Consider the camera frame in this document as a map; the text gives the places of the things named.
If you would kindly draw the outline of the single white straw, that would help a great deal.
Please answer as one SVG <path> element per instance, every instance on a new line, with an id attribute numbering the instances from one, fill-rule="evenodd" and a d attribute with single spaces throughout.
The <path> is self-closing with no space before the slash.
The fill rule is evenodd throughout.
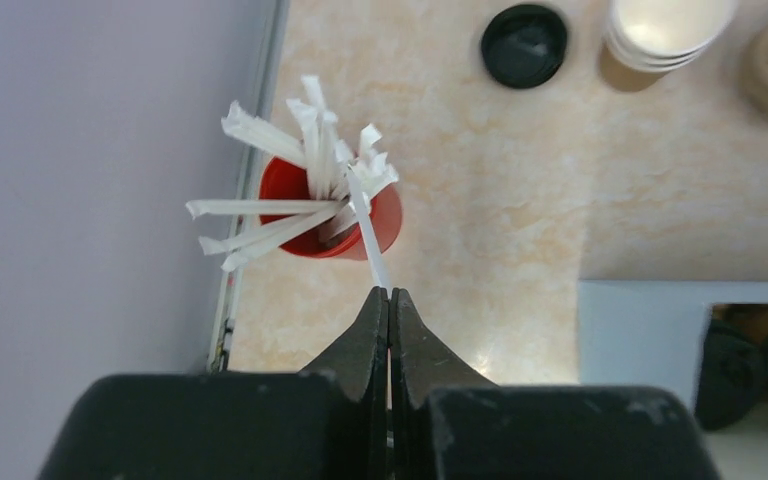
<path id="1" fill-rule="evenodd" d="M 349 186 L 350 204 L 355 211 L 355 217 L 361 232 L 367 262 L 370 267 L 374 284 L 377 287 L 382 288 L 385 291 L 386 296 L 390 297 L 392 283 L 370 218 L 370 211 L 366 205 L 364 190 L 360 180 L 349 167 L 345 169 L 345 178 Z"/>

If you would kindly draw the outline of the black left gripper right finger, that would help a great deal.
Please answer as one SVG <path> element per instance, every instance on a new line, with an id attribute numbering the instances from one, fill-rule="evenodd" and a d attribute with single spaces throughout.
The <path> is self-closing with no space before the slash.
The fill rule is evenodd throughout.
<path id="1" fill-rule="evenodd" d="M 642 386 L 501 386 L 389 303 L 398 479 L 715 479 L 688 410 Z"/>

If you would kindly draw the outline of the stack of black lids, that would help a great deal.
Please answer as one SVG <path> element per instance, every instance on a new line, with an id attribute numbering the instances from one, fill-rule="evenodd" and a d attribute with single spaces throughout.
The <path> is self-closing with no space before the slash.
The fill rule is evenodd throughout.
<path id="1" fill-rule="evenodd" d="M 549 81 L 565 61 L 569 30 L 556 9 L 521 3 L 496 16 L 485 28 L 480 55 L 486 72 L 498 84 L 516 90 Z"/>

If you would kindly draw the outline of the black coffee cup lid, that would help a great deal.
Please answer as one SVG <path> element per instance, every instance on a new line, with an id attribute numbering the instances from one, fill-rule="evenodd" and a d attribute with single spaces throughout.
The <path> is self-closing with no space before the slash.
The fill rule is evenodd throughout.
<path id="1" fill-rule="evenodd" d="M 732 325 L 710 323 L 703 345 L 694 416 L 706 431 L 741 421 L 757 404 L 767 371 L 758 345 Z"/>

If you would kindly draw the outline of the stack of paper cups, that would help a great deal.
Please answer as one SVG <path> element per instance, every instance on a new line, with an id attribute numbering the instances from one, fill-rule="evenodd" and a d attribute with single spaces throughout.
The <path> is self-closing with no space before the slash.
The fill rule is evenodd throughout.
<path id="1" fill-rule="evenodd" d="M 598 71 L 620 92 L 645 90 L 697 59 L 727 29 L 730 0 L 611 1 Z"/>

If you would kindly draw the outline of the brown cardboard cup carrier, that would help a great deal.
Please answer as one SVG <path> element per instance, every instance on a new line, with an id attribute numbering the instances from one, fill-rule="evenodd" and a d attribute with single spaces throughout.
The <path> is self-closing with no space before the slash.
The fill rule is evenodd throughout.
<path id="1" fill-rule="evenodd" d="M 768 304 L 715 304 L 712 319 L 734 327 L 756 345 L 768 338 Z"/>

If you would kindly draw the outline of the light blue paper bag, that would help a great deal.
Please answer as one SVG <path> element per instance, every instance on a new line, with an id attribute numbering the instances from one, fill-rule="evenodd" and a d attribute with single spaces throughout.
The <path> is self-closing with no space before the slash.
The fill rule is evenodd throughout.
<path id="1" fill-rule="evenodd" d="M 655 386 L 693 406 L 718 304 L 768 304 L 768 282 L 580 282 L 580 381 Z M 768 404 L 705 441 L 722 478 L 768 479 Z"/>

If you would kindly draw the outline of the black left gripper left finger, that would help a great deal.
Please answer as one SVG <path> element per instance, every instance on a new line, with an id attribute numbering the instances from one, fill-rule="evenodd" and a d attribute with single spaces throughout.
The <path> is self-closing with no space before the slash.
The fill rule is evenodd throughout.
<path id="1" fill-rule="evenodd" d="M 69 413 L 43 479 L 384 479 L 388 299 L 290 373 L 121 374 Z"/>

